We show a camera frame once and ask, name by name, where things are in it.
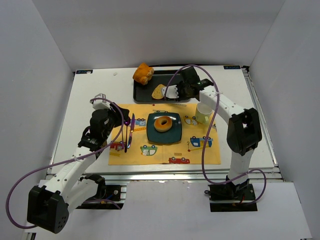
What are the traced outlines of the orange glazed donut bread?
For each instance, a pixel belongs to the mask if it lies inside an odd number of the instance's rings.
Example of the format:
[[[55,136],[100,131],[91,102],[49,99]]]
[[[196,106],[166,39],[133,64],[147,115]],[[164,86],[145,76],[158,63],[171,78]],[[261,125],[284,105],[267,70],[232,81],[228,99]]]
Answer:
[[[158,132],[167,132],[172,128],[173,121],[169,116],[160,116],[154,121],[154,128]]]

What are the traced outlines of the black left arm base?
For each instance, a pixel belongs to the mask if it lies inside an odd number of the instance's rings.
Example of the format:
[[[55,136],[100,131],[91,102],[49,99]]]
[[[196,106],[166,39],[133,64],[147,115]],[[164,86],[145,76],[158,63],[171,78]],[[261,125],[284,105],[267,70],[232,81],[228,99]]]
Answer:
[[[79,210],[121,210],[125,200],[125,186],[106,183],[98,174],[82,176],[79,182],[89,180],[97,185],[97,192],[77,207]]]

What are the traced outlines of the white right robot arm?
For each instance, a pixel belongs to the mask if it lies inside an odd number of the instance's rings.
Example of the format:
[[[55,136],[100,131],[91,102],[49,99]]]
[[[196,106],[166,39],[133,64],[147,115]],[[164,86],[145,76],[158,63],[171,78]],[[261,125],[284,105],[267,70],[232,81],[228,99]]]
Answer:
[[[230,168],[224,182],[210,181],[209,195],[212,200],[235,200],[242,197],[249,186],[251,158],[262,140],[259,113],[253,107],[244,108],[226,97],[211,75],[201,80],[196,69],[197,65],[189,64],[177,71],[182,76],[177,85],[177,97],[179,101],[197,99],[227,123]]]

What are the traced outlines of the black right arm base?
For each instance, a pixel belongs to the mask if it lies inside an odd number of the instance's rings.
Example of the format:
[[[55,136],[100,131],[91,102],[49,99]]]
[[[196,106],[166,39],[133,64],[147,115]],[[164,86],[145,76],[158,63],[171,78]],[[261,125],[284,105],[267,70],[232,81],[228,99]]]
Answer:
[[[240,191],[233,193],[226,192],[225,185],[208,185],[204,194],[209,198],[210,211],[212,213],[230,212],[257,212],[258,207],[255,191],[252,184],[249,184]]]

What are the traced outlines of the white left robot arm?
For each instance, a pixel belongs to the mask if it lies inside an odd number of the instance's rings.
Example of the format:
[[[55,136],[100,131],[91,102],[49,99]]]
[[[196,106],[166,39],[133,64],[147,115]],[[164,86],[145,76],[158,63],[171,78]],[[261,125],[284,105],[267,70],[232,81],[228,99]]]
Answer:
[[[114,128],[130,120],[130,111],[115,104],[93,111],[71,162],[43,186],[28,194],[27,221],[54,234],[66,225],[70,213],[91,197],[103,194],[105,179],[97,174],[83,176],[107,146]]]

